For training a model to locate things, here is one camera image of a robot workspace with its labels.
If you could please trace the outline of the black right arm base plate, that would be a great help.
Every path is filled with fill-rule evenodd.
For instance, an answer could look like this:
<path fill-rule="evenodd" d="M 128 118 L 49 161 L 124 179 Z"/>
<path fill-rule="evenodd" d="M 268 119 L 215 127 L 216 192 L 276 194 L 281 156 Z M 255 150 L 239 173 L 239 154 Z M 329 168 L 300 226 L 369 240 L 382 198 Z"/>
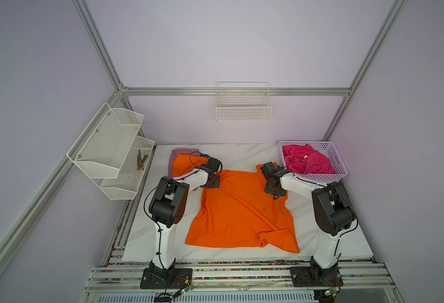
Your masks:
<path fill-rule="evenodd" d="M 290 276 L 294 287 L 340 287 L 343 280 L 333 266 L 328 269 L 317 267 L 297 266 L 290 268 Z"/>

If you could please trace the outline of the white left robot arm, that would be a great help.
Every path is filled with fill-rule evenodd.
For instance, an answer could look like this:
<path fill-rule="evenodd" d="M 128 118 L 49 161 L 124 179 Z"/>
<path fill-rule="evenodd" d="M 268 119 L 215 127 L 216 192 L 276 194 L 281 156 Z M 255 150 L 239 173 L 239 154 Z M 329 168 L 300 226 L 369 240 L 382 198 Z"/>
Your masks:
<path fill-rule="evenodd" d="M 197 188 L 218 188 L 219 172 L 194 169 L 179 178 L 164 176 L 154 190 L 148 212 L 156 231 L 155 255 L 150 272 L 164 280 L 175 271 L 175 234 L 184 216 L 189 193 Z"/>

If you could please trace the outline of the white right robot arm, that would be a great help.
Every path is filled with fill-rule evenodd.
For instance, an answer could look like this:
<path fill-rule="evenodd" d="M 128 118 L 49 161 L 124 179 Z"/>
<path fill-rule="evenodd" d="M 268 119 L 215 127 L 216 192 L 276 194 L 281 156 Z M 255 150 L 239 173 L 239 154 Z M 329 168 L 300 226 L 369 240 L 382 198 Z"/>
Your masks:
<path fill-rule="evenodd" d="M 263 176 L 266 179 L 264 191 L 274 199 L 289 191 L 311 199 L 315 222 L 320 228 L 310 266 L 291 269 L 293 284 L 337 284 L 339 244 L 343 235 L 353 231 L 352 223 L 358 221 L 344 185 L 339 182 L 318 183 L 288 170 L 265 172 Z"/>

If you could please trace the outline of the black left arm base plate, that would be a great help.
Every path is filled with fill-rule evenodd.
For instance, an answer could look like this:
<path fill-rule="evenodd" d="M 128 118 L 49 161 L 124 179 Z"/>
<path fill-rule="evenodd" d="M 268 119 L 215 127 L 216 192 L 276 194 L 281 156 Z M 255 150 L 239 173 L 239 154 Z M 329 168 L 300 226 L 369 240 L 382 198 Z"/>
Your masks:
<path fill-rule="evenodd" d="M 140 289 L 182 289 L 190 284 L 193 269 L 191 268 L 145 268 L 143 271 Z"/>

